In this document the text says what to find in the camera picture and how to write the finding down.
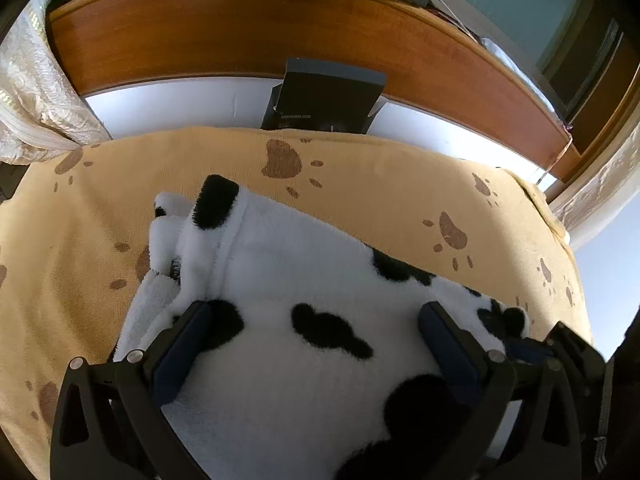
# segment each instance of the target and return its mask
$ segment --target white floor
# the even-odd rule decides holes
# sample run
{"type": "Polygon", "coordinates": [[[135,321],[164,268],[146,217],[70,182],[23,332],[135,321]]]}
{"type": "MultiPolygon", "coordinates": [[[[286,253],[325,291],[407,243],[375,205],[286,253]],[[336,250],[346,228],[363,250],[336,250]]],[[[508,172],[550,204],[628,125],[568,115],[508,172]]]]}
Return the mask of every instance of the white floor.
{"type": "MultiPolygon", "coordinates": [[[[86,102],[114,139],[194,125],[260,128],[271,88],[281,82],[252,77],[174,79],[109,90],[86,102]]],[[[395,102],[383,105],[367,135],[507,168],[529,182],[544,173],[493,140],[395,102]]],[[[555,181],[547,175],[540,189],[555,181]]]]}

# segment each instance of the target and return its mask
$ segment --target metal screw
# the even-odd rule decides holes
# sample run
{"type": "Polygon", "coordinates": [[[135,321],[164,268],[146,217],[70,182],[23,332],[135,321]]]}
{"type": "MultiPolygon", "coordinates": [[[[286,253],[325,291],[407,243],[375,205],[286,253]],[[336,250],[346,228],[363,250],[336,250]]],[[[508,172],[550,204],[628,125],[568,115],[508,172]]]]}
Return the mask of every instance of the metal screw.
{"type": "Polygon", "coordinates": [[[548,359],[546,362],[548,363],[549,369],[553,372],[559,372],[560,368],[562,368],[562,364],[558,359],[551,358],[551,359],[548,359]]]}
{"type": "Polygon", "coordinates": [[[132,350],[127,354],[127,361],[130,363],[139,363],[142,361],[142,358],[145,356],[145,353],[142,350],[132,350]]]}
{"type": "Polygon", "coordinates": [[[72,370],[78,370],[79,367],[81,367],[84,364],[84,359],[82,359],[81,357],[74,357],[73,359],[71,359],[71,362],[69,363],[69,368],[71,368],[72,370]]]}
{"type": "Polygon", "coordinates": [[[491,359],[494,363],[503,363],[506,357],[499,350],[489,350],[486,353],[487,357],[491,359]]]}

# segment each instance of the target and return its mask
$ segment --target yellow blanket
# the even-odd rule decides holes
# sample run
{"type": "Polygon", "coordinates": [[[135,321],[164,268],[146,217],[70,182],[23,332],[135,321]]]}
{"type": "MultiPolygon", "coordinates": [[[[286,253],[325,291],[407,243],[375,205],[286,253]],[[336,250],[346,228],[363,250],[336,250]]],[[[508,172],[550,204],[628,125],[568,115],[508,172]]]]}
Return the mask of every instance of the yellow blanket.
{"type": "Polygon", "coordinates": [[[49,477],[58,387],[104,361],[148,270],[153,200],[219,173],[366,244],[590,340],[564,229],[511,174],[367,136],[186,128],[33,164],[0,206],[0,427],[49,477]]]}

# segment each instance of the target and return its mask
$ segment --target folded blanket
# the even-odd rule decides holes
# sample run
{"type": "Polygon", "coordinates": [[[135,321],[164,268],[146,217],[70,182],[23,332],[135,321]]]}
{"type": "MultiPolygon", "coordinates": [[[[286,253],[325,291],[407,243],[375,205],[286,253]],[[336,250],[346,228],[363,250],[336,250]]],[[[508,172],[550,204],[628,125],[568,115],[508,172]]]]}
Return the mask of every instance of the folded blanket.
{"type": "Polygon", "coordinates": [[[209,301],[207,345],[162,411],[216,480],[420,478],[468,417],[418,332],[423,304],[485,350],[529,335],[520,308],[221,176],[193,206],[168,193],[155,206],[114,360],[209,301]]]}

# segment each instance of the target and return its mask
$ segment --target wooden headboard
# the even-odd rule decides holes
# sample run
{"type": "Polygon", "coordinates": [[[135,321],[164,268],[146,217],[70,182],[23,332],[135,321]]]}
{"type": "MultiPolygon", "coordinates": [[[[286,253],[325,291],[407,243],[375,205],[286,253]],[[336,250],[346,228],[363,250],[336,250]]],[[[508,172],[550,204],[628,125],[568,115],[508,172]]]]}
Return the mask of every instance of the wooden headboard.
{"type": "MultiPolygon", "coordinates": [[[[80,95],[184,76],[284,75],[292,56],[384,72],[385,95],[500,142],[542,168],[568,136],[456,27],[399,0],[73,0],[50,40],[80,95]]],[[[576,166],[572,146],[552,173],[576,166]]]]}

